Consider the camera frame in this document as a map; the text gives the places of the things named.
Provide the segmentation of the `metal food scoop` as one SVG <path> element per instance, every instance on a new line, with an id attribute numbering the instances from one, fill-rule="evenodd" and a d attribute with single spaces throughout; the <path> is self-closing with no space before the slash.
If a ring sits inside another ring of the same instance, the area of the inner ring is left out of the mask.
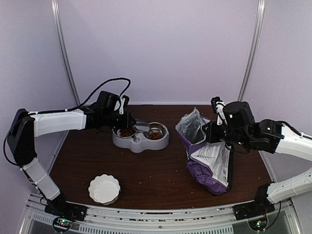
<path id="1" fill-rule="evenodd" d="M 136 132 L 149 132 L 150 130 L 150 126 L 149 123 L 141 120 L 141 119 L 136 119 L 135 120 L 135 124 L 132 126 L 132 128 L 136 131 Z"/>

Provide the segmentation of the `purple puppy food bag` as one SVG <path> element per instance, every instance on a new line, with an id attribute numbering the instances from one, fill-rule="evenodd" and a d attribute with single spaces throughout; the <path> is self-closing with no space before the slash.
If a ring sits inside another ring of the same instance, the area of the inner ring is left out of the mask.
<path id="1" fill-rule="evenodd" d="M 211 123 L 194 108 L 180 119 L 175 129 L 186 149 L 186 164 L 192 177 L 210 193 L 220 195 L 232 188 L 233 152 L 223 142 L 205 140 L 202 127 Z"/>

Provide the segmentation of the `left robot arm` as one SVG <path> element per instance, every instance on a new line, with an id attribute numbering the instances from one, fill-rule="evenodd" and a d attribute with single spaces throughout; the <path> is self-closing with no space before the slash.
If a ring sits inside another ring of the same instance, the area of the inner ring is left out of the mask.
<path id="1" fill-rule="evenodd" d="M 51 208 L 59 216 L 70 212 L 70 205 L 60 198 L 61 191 L 38 160 L 35 138 L 71 130 L 128 129 L 136 124 L 132 115 L 125 111 L 128 96 L 102 91 L 91 105 L 64 110 L 28 112 L 19 109 L 3 141 L 13 155 L 14 165 L 31 179 L 39 191 L 51 202 Z"/>

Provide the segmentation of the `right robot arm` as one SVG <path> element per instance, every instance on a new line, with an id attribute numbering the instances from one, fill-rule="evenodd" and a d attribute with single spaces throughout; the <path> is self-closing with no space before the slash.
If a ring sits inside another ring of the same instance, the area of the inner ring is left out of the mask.
<path id="1" fill-rule="evenodd" d="M 207 142 L 224 142 L 229 150 L 240 146 L 247 153 L 257 150 L 311 161 L 312 137 L 297 131 L 289 123 L 271 119 L 256 122 L 249 104 L 245 101 L 225 104 L 219 97 L 214 97 L 211 105 L 218 117 L 216 121 L 202 127 Z M 311 190 L 312 171 L 308 169 L 290 179 L 259 187 L 255 201 L 250 204 L 250 211 L 254 215 L 260 215 L 268 208 L 269 203 L 276 204 Z"/>

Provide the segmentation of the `grey double pet feeder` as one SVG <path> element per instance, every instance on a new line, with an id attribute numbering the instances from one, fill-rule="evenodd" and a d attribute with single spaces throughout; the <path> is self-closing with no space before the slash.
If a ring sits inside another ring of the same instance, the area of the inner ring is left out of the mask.
<path id="1" fill-rule="evenodd" d="M 143 133 L 137 132 L 133 137 L 120 138 L 113 132 L 113 143 L 120 148 L 128 148 L 134 153 L 140 153 L 144 150 L 161 150 L 169 143 L 169 131 L 161 140 L 149 140 L 143 135 Z"/>

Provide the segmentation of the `left steel feeder bowl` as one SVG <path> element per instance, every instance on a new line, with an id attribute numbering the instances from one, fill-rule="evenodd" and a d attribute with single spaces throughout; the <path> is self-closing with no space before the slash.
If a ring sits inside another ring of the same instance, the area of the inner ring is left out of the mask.
<path id="1" fill-rule="evenodd" d="M 133 128 L 114 129 L 113 132 L 117 137 L 120 137 L 120 138 L 133 137 L 137 133 L 137 131 L 135 131 Z"/>

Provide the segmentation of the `steel feeder bowl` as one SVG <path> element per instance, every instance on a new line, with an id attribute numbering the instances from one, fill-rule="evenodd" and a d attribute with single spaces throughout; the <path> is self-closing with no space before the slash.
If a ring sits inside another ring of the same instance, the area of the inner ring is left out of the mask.
<path id="1" fill-rule="evenodd" d="M 120 138 L 133 137 L 137 133 L 137 131 L 135 131 L 133 128 L 114 129 L 113 132 L 117 137 L 120 137 Z"/>
<path id="2" fill-rule="evenodd" d="M 144 132 L 143 135 L 149 140 L 161 140 L 168 133 L 165 125 L 158 122 L 149 123 L 149 131 Z"/>

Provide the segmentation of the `right steel feeder bowl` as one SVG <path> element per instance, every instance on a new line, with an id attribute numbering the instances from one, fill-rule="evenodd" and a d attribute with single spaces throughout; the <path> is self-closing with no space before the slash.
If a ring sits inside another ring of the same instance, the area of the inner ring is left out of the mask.
<path id="1" fill-rule="evenodd" d="M 165 125 L 158 122 L 149 123 L 149 131 L 144 132 L 143 135 L 149 140 L 161 140 L 168 133 Z"/>

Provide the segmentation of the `white scalloped ceramic dish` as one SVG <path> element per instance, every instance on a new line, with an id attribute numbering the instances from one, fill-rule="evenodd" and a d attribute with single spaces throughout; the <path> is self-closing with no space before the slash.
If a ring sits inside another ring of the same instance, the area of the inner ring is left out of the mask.
<path id="1" fill-rule="evenodd" d="M 102 205 L 113 204 L 119 197 L 121 186 L 113 175 L 96 176 L 88 187 L 89 197 Z"/>

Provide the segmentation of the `right circuit board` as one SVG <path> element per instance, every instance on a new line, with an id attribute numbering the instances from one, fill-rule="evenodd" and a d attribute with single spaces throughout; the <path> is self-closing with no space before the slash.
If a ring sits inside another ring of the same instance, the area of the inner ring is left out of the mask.
<path id="1" fill-rule="evenodd" d="M 268 219 L 263 217 L 263 218 L 258 218 L 258 219 L 253 219 L 248 221 L 248 225 L 251 230 L 255 232 L 260 232 L 266 229 L 268 225 Z"/>

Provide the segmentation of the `circuit board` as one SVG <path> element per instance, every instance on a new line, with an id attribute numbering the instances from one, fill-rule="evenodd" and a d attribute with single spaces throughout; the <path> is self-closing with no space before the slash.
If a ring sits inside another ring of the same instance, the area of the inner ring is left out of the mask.
<path id="1" fill-rule="evenodd" d="M 248 221 L 248 225 L 251 230 L 255 232 L 260 232 L 266 229 L 268 225 L 268 219 L 263 217 L 263 218 L 258 218 L 258 219 L 253 219 Z"/>
<path id="2" fill-rule="evenodd" d="M 52 227 L 56 232 L 63 233 L 72 227 L 73 222 L 64 217 L 56 217 L 52 222 Z"/>

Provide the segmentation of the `left circuit board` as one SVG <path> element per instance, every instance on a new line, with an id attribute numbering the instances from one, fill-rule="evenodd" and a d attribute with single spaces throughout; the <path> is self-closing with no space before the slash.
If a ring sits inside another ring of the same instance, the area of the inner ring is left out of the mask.
<path id="1" fill-rule="evenodd" d="M 52 222 L 52 227 L 56 232 L 63 233 L 72 227 L 73 222 L 64 217 L 56 217 Z"/>

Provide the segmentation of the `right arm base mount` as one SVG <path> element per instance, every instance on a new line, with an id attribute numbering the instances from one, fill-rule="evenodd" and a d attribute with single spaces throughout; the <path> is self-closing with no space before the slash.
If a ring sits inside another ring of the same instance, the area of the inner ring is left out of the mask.
<path id="1" fill-rule="evenodd" d="M 268 201 L 252 201 L 234 205 L 236 220 L 250 219 L 275 211 L 275 207 Z"/>

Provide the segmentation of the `front aluminium rail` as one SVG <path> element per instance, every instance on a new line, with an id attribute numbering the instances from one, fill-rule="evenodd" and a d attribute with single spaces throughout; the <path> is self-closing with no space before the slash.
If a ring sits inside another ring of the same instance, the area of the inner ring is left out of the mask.
<path id="1" fill-rule="evenodd" d="M 268 221 L 266 234 L 302 232 L 290 200 L 276 205 L 272 213 L 237 220 L 233 205 L 180 210 L 131 210 L 87 207 L 83 221 L 76 221 L 68 234 L 255 234 L 259 220 Z"/>

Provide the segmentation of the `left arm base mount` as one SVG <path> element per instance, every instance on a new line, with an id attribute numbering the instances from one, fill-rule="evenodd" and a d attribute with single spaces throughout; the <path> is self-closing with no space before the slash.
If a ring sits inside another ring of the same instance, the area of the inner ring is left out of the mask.
<path id="1" fill-rule="evenodd" d="M 50 205 L 46 205 L 44 211 L 48 214 L 55 216 L 64 217 L 69 220 L 74 221 L 84 221 L 87 214 L 87 207 L 83 205 L 77 205 L 73 203 L 66 203 L 65 211 L 58 212 L 56 209 L 52 208 Z"/>

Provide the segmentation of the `right aluminium frame post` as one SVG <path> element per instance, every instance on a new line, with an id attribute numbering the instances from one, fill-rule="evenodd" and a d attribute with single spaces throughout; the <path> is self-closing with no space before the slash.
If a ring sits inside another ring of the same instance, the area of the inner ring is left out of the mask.
<path id="1" fill-rule="evenodd" d="M 257 1 L 256 16 L 254 19 L 254 27 L 253 27 L 251 45 L 250 45 L 247 64 L 246 64 L 243 80 L 240 86 L 240 90 L 238 93 L 237 101 L 243 101 L 247 88 L 248 88 L 248 83 L 252 74 L 254 61 L 256 58 L 257 48 L 258 48 L 260 38 L 261 38 L 264 17 L 265 17 L 265 7 L 266 7 L 265 0 Z"/>

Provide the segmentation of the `aluminium frame post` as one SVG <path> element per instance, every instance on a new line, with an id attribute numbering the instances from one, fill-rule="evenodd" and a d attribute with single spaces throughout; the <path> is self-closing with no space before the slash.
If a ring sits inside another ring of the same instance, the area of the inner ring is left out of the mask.
<path id="1" fill-rule="evenodd" d="M 254 19 L 254 27 L 253 27 L 251 45 L 250 45 L 247 64 L 246 64 L 243 80 L 240 86 L 240 90 L 238 93 L 237 101 L 243 101 L 247 88 L 248 88 L 248 83 L 252 74 L 254 61 L 256 58 L 257 48 L 258 48 L 260 38 L 261 38 L 264 17 L 265 17 L 265 7 L 266 7 L 265 0 L 257 1 L 256 16 Z"/>
<path id="2" fill-rule="evenodd" d="M 56 32 L 58 35 L 58 42 L 60 46 L 60 52 L 61 52 L 61 58 L 63 62 L 63 66 L 65 69 L 65 74 L 69 83 L 69 88 L 71 91 L 71 94 L 74 98 L 75 104 L 80 105 L 80 99 L 78 96 L 78 91 L 76 88 L 76 84 L 73 78 L 71 66 L 70 66 L 70 61 L 66 49 L 66 44 L 65 44 L 65 38 L 64 38 L 64 33 L 63 33 L 63 28 L 62 28 L 62 22 L 61 22 L 61 16 L 60 16 L 60 11 L 59 11 L 59 1 L 58 0 L 51 0 L 51 7 L 52 7 L 52 14 L 55 22 L 55 27 L 56 27 Z"/>

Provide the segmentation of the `left aluminium frame post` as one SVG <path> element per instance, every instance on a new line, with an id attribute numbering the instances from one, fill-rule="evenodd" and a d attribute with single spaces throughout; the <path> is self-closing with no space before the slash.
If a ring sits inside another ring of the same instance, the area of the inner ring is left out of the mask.
<path id="1" fill-rule="evenodd" d="M 51 7 L 52 7 L 52 14 L 55 22 L 55 27 L 56 27 L 56 32 L 58 35 L 58 42 L 60 46 L 60 52 L 61 52 L 61 58 L 63 62 L 63 66 L 65 69 L 65 74 L 69 83 L 69 88 L 71 91 L 71 94 L 74 98 L 75 104 L 80 105 L 80 99 L 78 96 L 78 91 L 76 88 L 76 84 L 73 78 L 71 66 L 70 66 L 70 61 L 66 49 L 66 44 L 65 44 L 65 38 L 64 38 L 64 33 L 63 33 L 63 28 L 62 28 L 62 22 L 61 22 L 61 16 L 60 16 L 60 11 L 59 11 L 59 1 L 58 0 L 51 0 Z"/>

